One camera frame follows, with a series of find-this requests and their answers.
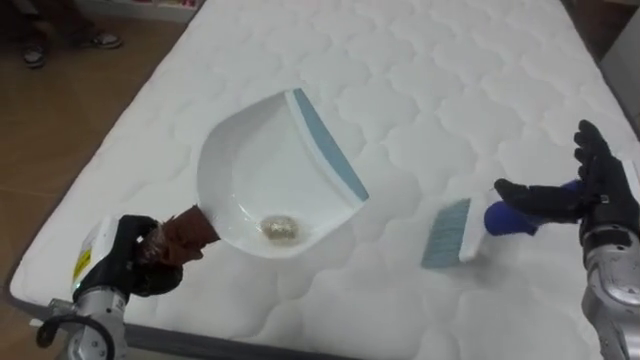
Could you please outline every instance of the black robotic glove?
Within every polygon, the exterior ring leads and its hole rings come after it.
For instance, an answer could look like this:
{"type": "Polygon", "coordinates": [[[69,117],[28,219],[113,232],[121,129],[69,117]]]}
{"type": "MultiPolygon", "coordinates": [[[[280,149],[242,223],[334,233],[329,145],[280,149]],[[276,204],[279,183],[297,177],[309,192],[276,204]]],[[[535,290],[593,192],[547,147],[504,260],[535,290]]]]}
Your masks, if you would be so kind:
{"type": "Polygon", "coordinates": [[[598,128],[580,121],[574,156],[581,166],[574,189],[524,186],[505,179],[495,189],[507,205],[548,222],[575,223],[582,219],[580,238],[602,225],[615,225],[638,233],[640,208],[633,198],[622,163],[611,154],[598,128]]]}
{"type": "Polygon", "coordinates": [[[175,289],[182,281],[181,266],[136,264],[138,238],[144,238],[156,227],[158,222],[148,216],[124,215],[120,218],[111,252],[82,280],[74,291],[74,302],[86,290],[98,286],[117,289],[126,299],[131,294],[146,297],[175,289]]]}
{"type": "Polygon", "coordinates": [[[161,295],[168,293],[180,285],[182,281],[182,266],[167,266],[161,263],[154,264],[137,264],[133,257],[136,254],[135,247],[138,246],[138,238],[143,239],[158,227],[158,222],[148,216],[125,215],[122,219],[129,217],[135,223],[137,231],[132,232],[135,235],[132,238],[133,260],[132,275],[133,283],[131,293],[137,296],[148,297],[152,295],[161,295]]]}

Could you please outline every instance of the blue brush handle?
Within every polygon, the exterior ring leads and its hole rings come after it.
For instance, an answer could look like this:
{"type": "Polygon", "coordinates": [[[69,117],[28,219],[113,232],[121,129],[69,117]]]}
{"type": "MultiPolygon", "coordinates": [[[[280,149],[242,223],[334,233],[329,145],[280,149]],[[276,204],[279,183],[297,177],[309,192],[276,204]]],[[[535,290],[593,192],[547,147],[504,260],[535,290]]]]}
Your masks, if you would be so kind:
{"type": "MultiPolygon", "coordinates": [[[[580,181],[573,180],[562,185],[563,188],[578,191],[580,181]]],[[[527,216],[507,205],[504,201],[498,201],[489,206],[484,213],[484,226],[487,232],[493,236],[525,233],[535,235],[538,228],[549,223],[546,219],[535,216],[527,216]]]]}

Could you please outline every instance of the yellow label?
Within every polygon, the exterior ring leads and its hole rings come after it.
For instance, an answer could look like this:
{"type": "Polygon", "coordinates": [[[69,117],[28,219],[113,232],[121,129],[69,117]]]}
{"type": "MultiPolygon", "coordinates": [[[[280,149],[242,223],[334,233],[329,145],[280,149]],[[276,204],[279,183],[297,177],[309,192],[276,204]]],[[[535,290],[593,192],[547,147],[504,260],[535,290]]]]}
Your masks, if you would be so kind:
{"type": "Polygon", "coordinates": [[[84,270],[91,262],[91,249],[85,250],[78,256],[76,267],[73,269],[73,281],[75,282],[82,270],[84,270]]]}

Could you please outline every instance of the mattress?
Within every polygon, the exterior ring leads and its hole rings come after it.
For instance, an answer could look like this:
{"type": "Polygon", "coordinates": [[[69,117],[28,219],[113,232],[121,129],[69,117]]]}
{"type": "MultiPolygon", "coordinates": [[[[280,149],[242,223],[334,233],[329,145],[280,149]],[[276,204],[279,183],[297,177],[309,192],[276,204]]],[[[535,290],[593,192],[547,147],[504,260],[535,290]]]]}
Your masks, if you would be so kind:
{"type": "Polygon", "coordinates": [[[640,160],[558,0],[207,1],[42,226],[11,295],[39,306],[69,299],[80,244],[99,219],[167,219],[196,203],[211,129],[295,87],[369,201],[297,258],[207,247],[175,291],[133,297],[129,324],[366,359],[600,358],[580,310],[575,226],[489,239],[472,266],[419,265],[442,206],[499,177],[573,179],[580,119],[640,160]]]}

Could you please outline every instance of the person's foot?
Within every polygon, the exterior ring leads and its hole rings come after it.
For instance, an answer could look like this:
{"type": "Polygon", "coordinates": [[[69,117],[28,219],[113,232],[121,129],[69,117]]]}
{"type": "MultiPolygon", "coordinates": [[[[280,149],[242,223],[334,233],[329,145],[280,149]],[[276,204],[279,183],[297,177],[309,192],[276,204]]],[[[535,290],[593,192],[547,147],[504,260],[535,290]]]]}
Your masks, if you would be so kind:
{"type": "Polygon", "coordinates": [[[91,47],[96,49],[117,49],[122,46],[122,39],[106,31],[96,31],[95,35],[89,37],[79,44],[80,47],[91,47]]]}
{"type": "Polygon", "coordinates": [[[46,63],[47,50],[39,44],[26,44],[22,48],[22,59],[29,69],[39,69],[46,63]]]}

